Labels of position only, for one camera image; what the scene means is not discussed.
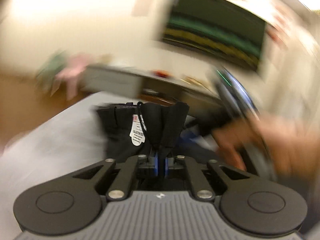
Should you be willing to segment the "person's right hand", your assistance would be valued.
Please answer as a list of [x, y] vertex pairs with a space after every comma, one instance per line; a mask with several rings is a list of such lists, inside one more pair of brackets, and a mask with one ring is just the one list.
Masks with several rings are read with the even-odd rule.
[[278, 174], [313, 180], [319, 173], [319, 133], [301, 122], [269, 114], [249, 115], [247, 120], [234, 120], [213, 130], [212, 135], [226, 163], [241, 170], [246, 167], [238, 149], [253, 144], [268, 150]]

